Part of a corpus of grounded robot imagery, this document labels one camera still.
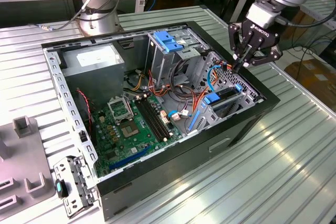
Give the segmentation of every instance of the blue clip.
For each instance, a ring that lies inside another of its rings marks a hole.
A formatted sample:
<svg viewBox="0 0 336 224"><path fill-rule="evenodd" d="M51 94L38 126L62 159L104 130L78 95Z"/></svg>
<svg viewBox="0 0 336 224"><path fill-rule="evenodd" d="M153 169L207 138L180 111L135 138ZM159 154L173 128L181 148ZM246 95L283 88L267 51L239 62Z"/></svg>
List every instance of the blue clip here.
<svg viewBox="0 0 336 224"><path fill-rule="evenodd" d="M183 46L176 43L174 37L166 31L156 31L154 38L160 43L167 52L175 52L183 49Z"/></svg>
<svg viewBox="0 0 336 224"><path fill-rule="evenodd" d="M240 84L236 84L235 87L238 90L238 92L241 92L243 90L243 87Z"/></svg>
<svg viewBox="0 0 336 224"><path fill-rule="evenodd" d="M220 98L219 98L219 96L216 93L210 93L210 94L207 94L204 97L204 101L205 101L206 104L213 103L215 101L218 101L219 99Z"/></svg>

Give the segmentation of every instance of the aluminum extrusion table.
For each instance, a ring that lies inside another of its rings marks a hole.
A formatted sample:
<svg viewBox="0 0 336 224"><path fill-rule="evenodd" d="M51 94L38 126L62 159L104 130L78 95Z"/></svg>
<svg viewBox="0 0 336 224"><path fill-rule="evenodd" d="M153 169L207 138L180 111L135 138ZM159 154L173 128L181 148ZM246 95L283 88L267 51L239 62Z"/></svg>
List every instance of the aluminum extrusion table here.
<svg viewBox="0 0 336 224"><path fill-rule="evenodd" d="M125 30L187 20L229 50L226 24L207 9L120 15ZM55 32L29 26L0 29L0 124L19 115L35 117L52 172L76 148L40 44L81 36L75 23ZM336 115L275 64L251 71L281 99L276 108L243 141L109 223L328 223L333 218ZM70 222L56 195L3 224L50 220ZM102 214L95 205L71 223L103 223Z"/></svg>
<svg viewBox="0 0 336 224"><path fill-rule="evenodd" d="M322 20L334 10L334 0L307 0L300 6L301 10L316 20ZM324 23L325 26L332 30L336 29L336 21L334 18Z"/></svg>

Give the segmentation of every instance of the gray plastic part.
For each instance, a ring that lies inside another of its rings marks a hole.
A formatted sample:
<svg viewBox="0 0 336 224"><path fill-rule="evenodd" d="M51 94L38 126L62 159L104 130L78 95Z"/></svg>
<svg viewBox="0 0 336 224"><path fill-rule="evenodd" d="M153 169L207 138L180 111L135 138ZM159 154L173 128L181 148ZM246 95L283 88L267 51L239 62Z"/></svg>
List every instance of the gray plastic part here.
<svg viewBox="0 0 336 224"><path fill-rule="evenodd" d="M16 195L0 200L0 214L6 213L9 210L15 209L21 205L22 201Z"/></svg>
<svg viewBox="0 0 336 224"><path fill-rule="evenodd" d="M9 190L13 190L17 185L17 182L13 178L0 181L0 194L3 194Z"/></svg>
<svg viewBox="0 0 336 224"><path fill-rule="evenodd" d="M48 182L46 182L46 179L42 173L38 174L40 177L39 182L36 183L31 183L29 179L25 178L25 187L26 187L26 192L30 194L32 198L38 198L42 196L43 194L48 192Z"/></svg>
<svg viewBox="0 0 336 224"><path fill-rule="evenodd" d="M26 116L13 119L13 129L19 138L33 134L31 126L29 118Z"/></svg>
<svg viewBox="0 0 336 224"><path fill-rule="evenodd" d="M5 159L9 158L9 149L1 139L0 135L0 162L3 162Z"/></svg>
<svg viewBox="0 0 336 224"><path fill-rule="evenodd" d="M26 116L0 126L0 221L55 194L37 122Z"/></svg>

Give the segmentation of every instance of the wire bundle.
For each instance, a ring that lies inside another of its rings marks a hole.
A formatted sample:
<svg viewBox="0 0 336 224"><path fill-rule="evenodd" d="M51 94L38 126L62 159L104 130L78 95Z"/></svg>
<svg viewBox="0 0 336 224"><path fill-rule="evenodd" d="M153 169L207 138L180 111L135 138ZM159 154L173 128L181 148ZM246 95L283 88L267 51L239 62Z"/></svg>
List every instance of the wire bundle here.
<svg viewBox="0 0 336 224"><path fill-rule="evenodd" d="M138 85L135 86L135 88L131 89L132 91L136 91L140 88L141 85L141 79L145 77L143 74L139 74L139 81L138 81Z"/></svg>

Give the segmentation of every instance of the metal bracket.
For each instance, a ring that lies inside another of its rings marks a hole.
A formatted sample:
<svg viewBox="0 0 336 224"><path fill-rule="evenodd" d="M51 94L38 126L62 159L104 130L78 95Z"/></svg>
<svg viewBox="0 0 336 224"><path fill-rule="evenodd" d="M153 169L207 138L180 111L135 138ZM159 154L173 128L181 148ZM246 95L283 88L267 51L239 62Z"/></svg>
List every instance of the metal bracket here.
<svg viewBox="0 0 336 224"><path fill-rule="evenodd" d="M92 175L82 156L63 158L54 170L57 179L66 185L68 196L63 198L63 205L69 218L92 206L95 188L92 188Z"/></svg>

